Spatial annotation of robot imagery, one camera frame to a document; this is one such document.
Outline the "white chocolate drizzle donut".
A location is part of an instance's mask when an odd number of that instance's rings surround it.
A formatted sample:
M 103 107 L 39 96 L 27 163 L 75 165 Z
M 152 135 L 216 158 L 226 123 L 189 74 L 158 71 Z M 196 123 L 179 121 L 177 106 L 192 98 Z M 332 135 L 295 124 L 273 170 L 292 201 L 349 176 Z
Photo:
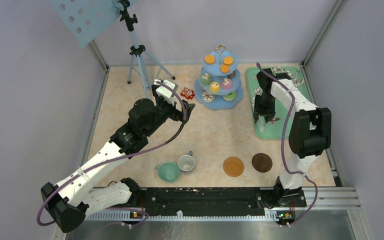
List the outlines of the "white chocolate drizzle donut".
M 211 103 L 215 100 L 215 95 L 214 94 L 211 94 L 207 91 L 203 91 L 202 94 L 201 94 L 201 99 L 205 102 L 205 103 Z

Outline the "yellow dome cake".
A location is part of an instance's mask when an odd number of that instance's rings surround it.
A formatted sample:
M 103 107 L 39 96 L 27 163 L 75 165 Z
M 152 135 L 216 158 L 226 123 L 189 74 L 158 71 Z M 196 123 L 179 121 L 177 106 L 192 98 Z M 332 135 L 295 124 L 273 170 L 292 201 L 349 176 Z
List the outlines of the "yellow dome cake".
M 219 93 L 222 89 L 221 84 L 217 81 L 212 81 L 208 87 L 211 93 Z

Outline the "green dome cake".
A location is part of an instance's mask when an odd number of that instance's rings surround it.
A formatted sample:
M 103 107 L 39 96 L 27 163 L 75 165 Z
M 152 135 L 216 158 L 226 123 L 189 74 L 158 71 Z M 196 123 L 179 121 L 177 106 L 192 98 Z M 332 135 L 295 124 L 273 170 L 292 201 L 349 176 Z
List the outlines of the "green dome cake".
M 202 86 L 209 86 L 212 82 L 212 76 L 209 73 L 203 73 L 200 76 L 199 82 Z

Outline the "green glazed donut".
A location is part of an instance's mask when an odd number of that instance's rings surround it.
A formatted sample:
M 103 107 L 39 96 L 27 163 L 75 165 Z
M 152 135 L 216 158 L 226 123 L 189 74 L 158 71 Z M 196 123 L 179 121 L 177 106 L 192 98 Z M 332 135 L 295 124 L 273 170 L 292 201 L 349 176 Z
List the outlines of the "green glazed donut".
M 232 92 L 229 92 L 228 94 L 223 95 L 222 98 L 225 101 L 231 102 L 236 99 L 236 96 L 237 96 L 236 92 L 232 91 Z

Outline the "blue three-tier cake stand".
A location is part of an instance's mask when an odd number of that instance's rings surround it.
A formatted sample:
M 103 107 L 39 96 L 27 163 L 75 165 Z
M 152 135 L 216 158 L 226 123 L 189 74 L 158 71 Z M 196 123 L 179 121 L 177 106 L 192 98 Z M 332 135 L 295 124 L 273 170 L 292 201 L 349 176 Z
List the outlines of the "blue three-tier cake stand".
M 238 63 L 221 44 L 207 54 L 194 83 L 197 100 L 210 110 L 233 108 L 244 95 Z

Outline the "pink dome cake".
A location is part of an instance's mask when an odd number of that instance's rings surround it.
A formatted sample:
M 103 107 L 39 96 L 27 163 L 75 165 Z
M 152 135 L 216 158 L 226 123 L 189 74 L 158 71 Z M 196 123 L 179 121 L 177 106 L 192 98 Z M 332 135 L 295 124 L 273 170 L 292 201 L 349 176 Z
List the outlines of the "pink dome cake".
M 221 88 L 223 90 L 227 91 L 227 90 L 230 90 L 232 88 L 233 82 L 229 77 L 225 77 L 220 85 L 221 85 Z

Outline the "small brown cookie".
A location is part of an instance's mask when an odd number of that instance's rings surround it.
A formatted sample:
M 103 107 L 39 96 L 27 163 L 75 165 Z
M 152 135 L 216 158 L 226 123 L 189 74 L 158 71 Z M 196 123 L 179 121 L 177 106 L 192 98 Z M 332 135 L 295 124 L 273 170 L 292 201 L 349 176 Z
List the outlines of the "small brown cookie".
M 228 73 L 230 71 L 230 66 L 229 65 L 226 65 L 226 64 L 223 64 L 220 66 L 220 72 L 221 73 Z

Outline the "round orange biscuit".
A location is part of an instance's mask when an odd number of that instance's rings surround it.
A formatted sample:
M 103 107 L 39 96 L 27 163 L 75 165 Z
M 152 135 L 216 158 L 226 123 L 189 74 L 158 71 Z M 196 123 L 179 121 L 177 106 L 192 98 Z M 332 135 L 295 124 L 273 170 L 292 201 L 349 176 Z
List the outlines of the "round orange biscuit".
M 235 63 L 235 59 L 232 56 L 228 55 L 223 58 L 222 62 L 224 65 L 230 66 Z
M 205 57 L 204 57 L 204 62 L 207 64 L 207 65 L 212 65 L 214 64 L 216 61 L 216 58 L 214 55 L 212 54 L 207 54 Z

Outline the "white grey teacup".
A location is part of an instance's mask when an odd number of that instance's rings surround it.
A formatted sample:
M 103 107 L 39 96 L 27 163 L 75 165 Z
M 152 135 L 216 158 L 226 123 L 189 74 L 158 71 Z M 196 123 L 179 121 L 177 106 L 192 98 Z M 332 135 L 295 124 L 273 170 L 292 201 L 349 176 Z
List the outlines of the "white grey teacup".
M 192 151 L 189 151 L 188 154 L 181 156 L 177 162 L 179 169 L 183 172 L 192 171 L 195 167 L 195 164 L 196 162 Z

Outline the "dark brown saucer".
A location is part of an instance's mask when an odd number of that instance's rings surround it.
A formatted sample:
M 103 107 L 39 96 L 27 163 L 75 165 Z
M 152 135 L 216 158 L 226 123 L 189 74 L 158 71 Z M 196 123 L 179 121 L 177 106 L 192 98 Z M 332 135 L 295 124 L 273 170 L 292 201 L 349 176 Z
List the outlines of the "dark brown saucer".
M 273 167 L 273 161 L 270 156 L 265 153 L 257 153 L 251 160 L 253 168 L 260 173 L 267 173 Z

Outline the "green teacup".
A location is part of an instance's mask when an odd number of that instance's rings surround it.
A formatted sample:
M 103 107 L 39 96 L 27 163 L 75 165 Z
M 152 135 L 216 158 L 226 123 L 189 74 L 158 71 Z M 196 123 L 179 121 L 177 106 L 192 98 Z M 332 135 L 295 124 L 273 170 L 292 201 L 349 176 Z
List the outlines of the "green teacup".
M 165 162 L 155 166 L 157 176 L 164 182 L 173 183 L 179 179 L 181 170 L 179 166 L 173 162 Z

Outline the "orange saucer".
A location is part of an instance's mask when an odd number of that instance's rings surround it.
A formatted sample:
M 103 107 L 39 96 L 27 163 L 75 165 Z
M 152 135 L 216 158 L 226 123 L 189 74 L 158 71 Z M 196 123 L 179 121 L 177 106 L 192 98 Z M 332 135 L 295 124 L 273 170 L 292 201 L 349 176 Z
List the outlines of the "orange saucer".
M 223 162 L 223 170 L 230 177 L 239 177 L 244 172 L 244 163 L 238 157 L 228 157 Z

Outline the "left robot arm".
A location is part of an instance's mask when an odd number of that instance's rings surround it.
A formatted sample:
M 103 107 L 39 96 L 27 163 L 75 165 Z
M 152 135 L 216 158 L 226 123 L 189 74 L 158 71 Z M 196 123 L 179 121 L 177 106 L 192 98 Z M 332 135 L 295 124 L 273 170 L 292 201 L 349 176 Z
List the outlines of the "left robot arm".
M 44 210 L 52 218 L 52 223 L 64 233 L 69 233 L 80 226 L 86 217 L 112 207 L 126 204 L 134 207 L 140 202 L 140 187 L 131 178 L 123 178 L 118 183 L 95 189 L 104 177 L 113 169 L 129 159 L 149 153 L 172 142 L 189 121 L 195 104 L 185 100 L 180 102 L 178 110 L 175 102 L 167 102 L 157 96 L 155 102 L 148 98 L 137 100 L 128 112 L 128 120 L 122 125 L 89 161 L 67 178 L 52 184 L 46 183 L 41 188 L 43 203 L 36 215 L 37 224 L 41 221 Z M 150 137 L 166 120 L 180 121 L 177 132 L 166 142 L 147 150 L 144 147 Z

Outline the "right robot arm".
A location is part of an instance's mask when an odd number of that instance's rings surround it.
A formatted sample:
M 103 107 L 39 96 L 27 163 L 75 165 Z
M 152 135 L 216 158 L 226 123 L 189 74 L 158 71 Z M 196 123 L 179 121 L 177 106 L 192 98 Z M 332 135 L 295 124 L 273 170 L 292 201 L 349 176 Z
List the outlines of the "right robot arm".
M 302 185 L 310 165 L 331 145 L 332 113 L 309 101 L 284 72 L 260 68 L 256 78 L 261 93 L 254 99 L 254 123 L 264 130 L 276 116 L 276 101 L 287 110 L 280 146 L 284 171 L 261 203 L 269 209 L 288 207 L 304 197 Z

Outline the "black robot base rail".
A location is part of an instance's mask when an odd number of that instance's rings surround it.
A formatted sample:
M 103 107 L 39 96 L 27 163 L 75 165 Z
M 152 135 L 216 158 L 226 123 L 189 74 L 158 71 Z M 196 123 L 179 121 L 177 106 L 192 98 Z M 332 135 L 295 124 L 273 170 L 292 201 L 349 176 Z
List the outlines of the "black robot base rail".
M 133 192 L 124 208 L 144 210 L 151 217 L 264 216 L 269 209 L 307 207 L 304 192 L 272 187 L 148 187 Z

